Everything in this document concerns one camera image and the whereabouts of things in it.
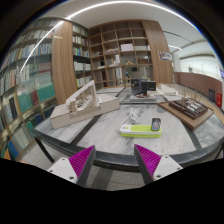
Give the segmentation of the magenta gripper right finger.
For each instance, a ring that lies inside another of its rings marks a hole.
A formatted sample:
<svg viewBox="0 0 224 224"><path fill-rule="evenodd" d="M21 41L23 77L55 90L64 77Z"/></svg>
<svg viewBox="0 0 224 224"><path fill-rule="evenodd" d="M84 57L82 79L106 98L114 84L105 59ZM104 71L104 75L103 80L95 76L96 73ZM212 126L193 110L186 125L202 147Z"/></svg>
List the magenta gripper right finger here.
<svg viewBox="0 0 224 224"><path fill-rule="evenodd" d="M134 145L134 155L145 184L150 184L182 169L182 166L170 156L160 156L137 144Z"/></svg>

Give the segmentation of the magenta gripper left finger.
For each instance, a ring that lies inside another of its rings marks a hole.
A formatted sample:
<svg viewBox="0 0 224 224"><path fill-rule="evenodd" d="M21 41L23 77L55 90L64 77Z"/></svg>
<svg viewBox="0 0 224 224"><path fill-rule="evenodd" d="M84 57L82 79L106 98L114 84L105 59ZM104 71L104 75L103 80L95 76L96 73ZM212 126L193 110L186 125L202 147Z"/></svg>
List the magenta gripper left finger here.
<svg viewBox="0 0 224 224"><path fill-rule="evenodd" d="M60 158L48 172L84 187L95 156L95 146L90 146L70 158Z"/></svg>

